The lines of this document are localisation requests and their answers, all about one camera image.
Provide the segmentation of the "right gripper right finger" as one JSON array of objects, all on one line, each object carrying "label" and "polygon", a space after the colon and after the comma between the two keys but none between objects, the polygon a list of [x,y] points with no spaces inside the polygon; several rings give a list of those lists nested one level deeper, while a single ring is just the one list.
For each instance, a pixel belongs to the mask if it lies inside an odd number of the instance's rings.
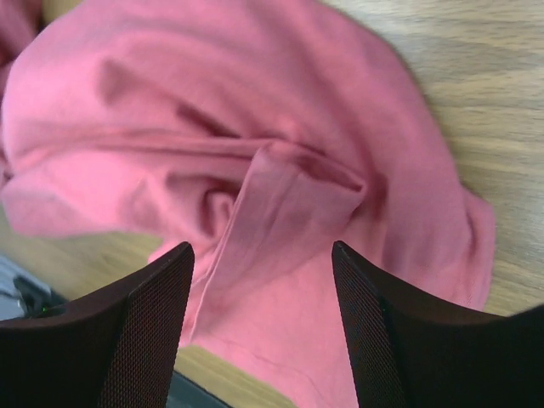
[{"label": "right gripper right finger", "polygon": [[540,407],[543,309],[499,316],[435,297],[332,248],[361,407]]}]

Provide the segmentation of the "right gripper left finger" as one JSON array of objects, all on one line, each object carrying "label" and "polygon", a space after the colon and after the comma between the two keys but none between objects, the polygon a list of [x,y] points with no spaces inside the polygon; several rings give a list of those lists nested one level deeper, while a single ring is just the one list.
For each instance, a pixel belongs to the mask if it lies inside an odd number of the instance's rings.
[{"label": "right gripper left finger", "polygon": [[3,407],[163,407],[195,264],[184,242],[32,318],[1,323]]}]

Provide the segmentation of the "pink t shirt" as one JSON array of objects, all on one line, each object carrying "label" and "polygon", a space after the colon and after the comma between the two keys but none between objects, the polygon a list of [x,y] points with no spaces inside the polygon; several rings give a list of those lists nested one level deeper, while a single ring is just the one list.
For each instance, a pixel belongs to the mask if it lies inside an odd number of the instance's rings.
[{"label": "pink t shirt", "polygon": [[181,241],[180,342],[299,407],[354,407],[332,277],[345,241],[482,309],[495,220],[410,72],[317,1],[1,4],[1,203],[19,234]]}]

